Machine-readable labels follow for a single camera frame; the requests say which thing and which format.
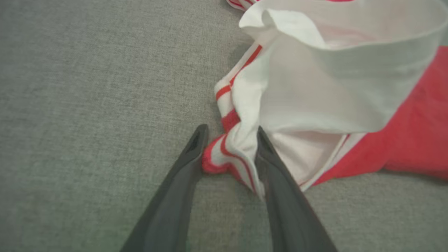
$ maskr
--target towel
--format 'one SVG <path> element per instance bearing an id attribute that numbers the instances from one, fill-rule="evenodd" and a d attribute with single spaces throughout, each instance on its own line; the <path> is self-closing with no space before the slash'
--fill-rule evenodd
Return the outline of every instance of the towel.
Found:
<path id="1" fill-rule="evenodd" d="M 448 178 L 448 11 L 438 0 L 228 0 L 255 42 L 215 86 L 202 166 L 263 197 L 262 126 L 302 190 L 381 168 Z"/>

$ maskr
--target cloth fold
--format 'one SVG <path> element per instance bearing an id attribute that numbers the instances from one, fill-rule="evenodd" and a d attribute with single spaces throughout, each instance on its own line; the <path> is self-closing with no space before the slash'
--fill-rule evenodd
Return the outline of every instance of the cloth fold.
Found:
<path id="1" fill-rule="evenodd" d="M 215 86 L 226 134 L 207 148 L 204 170 L 229 171 L 262 197 L 253 162 L 261 125 L 302 190 L 385 164 L 443 177 L 447 160 L 415 152 L 448 149 L 428 140 L 448 128 L 448 106 L 435 108 L 448 104 L 447 56 L 437 51 L 447 23 L 438 0 L 254 4 L 240 27 L 255 43 Z"/>

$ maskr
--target striped fabric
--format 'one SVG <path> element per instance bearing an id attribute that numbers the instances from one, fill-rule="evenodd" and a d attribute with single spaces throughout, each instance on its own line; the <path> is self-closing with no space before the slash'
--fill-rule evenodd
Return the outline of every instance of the striped fabric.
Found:
<path id="1" fill-rule="evenodd" d="M 256 3 L 256 0 L 227 0 L 227 2 L 236 9 L 246 11 Z M 257 147 L 256 129 L 248 129 L 248 124 L 241 121 L 241 111 L 238 112 L 235 109 L 232 89 L 241 70 L 258 57 L 262 57 L 263 52 L 261 45 L 253 44 L 236 66 L 216 84 L 215 97 L 225 134 L 215 139 L 206 148 L 202 160 L 204 171 L 212 174 L 229 172 L 260 198 L 264 197 L 264 188 L 258 180 L 254 164 Z M 448 179 L 448 157 L 437 154 L 448 149 L 448 135 L 444 133 L 448 128 L 448 119 L 441 116 L 448 113 L 448 89 L 442 84 L 438 86 L 434 84 L 448 82 L 448 75 L 441 71 L 441 69 L 448 68 L 447 59 L 448 48 L 440 48 L 436 60 L 430 65 L 427 73 L 383 130 L 368 134 L 341 134 L 339 143 L 334 147 L 331 155 L 328 155 L 325 164 L 307 176 L 305 180 L 296 180 L 300 188 L 306 190 L 313 184 L 331 178 L 375 172 L 383 167 L 395 171 L 417 172 Z M 433 97 L 425 96 L 426 93 L 445 94 L 443 98 L 437 97 L 437 100 L 443 100 L 446 109 L 439 113 L 428 111 L 428 114 L 433 114 L 434 118 L 421 116 L 422 110 L 425 111 L 431 109 L 431 106 L 435 106 L 432 102 Z M 241 116 L 243 119 L 250 117 L 247 114 Z M 412 127 L 405 126 L 410 120 L 409 118 L 414 120 Z M 415 125 L 426 125 L 427 128 L 419 128 Z M 434 128 L 437 128 L 439 132 L 434 132 L 432 130 Z M 396 151 L 398 146 L 401 146 L 400 143 L 409 143 L 409 146 L 412 145 L 414 149 L 409 152 L 402 151 L 405 150 L 404 148 L 401 151 Z M 416 143 L 421 143 L 421 146 L 415 147 Z M 423 149 L 430 149 L 431 152 L 422 151 Z M 394 156 L 395 153 L 400 153 L 400 156 Z"/>

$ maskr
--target textured gray surface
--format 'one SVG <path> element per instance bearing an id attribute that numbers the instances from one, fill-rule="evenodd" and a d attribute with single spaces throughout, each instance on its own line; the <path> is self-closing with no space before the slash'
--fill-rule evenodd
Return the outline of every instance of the textured gray surface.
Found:
<path id="1" fill-rule="evenodd" d="M 0 1 L 0 251 L 118 251 L 250 39 L 224 0 Z M 369 174 L 307 192 L 340 251 L 448 251 L 448 186 Z M 270 251 L 230 176 L 194 198 L 192 251 Z"/>

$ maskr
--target red cloth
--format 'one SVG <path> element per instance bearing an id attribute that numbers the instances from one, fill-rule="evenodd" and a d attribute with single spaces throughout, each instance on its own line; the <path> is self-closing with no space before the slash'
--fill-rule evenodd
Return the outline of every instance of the red cloth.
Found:
<path id="1" fill-rule="evenodd" d="M 364 136 L 315 184 L 382 168 L 448 180 L 448 47 L 440 47 L 386 127 Z"/>

